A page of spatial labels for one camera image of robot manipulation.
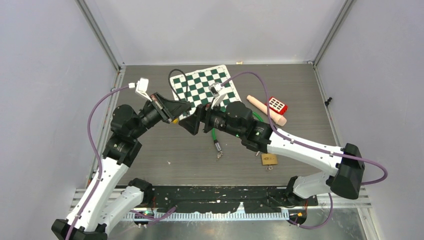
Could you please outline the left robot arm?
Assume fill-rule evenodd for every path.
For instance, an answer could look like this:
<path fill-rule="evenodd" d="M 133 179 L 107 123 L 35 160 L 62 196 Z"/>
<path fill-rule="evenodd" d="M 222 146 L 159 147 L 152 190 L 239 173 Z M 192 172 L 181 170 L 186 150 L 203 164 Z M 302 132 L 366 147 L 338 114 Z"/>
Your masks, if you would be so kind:
<path fill-rule="evenodd" d="M 116 185 L 128 171 L 142 144 L 138 138 L 160 121 L 170 123 L 191 109 L 187 101 L 166 99 L 154 93 L 139 113 L 127 104 L 113 111 L 100 164 L 87 190 L 66 219 L 51 227 L 59 240 L 106 240 L 113 228 L 133 208 L 148 207 L 154 199 L 151 183 L 135 178 L 113 202 L 107 203 Z"/>

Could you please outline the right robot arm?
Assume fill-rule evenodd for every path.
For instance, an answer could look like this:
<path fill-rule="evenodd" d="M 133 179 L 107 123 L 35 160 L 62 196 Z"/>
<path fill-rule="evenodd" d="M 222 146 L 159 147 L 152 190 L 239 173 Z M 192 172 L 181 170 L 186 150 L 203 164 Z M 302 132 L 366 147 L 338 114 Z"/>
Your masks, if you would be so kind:
<path fill-rule="evenodd" d="M 359 197 L 365 165 L 357 146 L 328 146 L 290 135 L 273 125 L 254 119 L 253 112 L 240 101 L 231 102 L 222 111 L 210 103 L 198 105 L 193 114 L 179 121 L 190 134 L 219 130 L 238 137 L 253 152 L 275 154 L 306 163 L 320 170 L 308 176 L 294 176 L 284 192 L 291 205 L 299 205 L 314 195 L 334 193 L 342 198 Z"/>

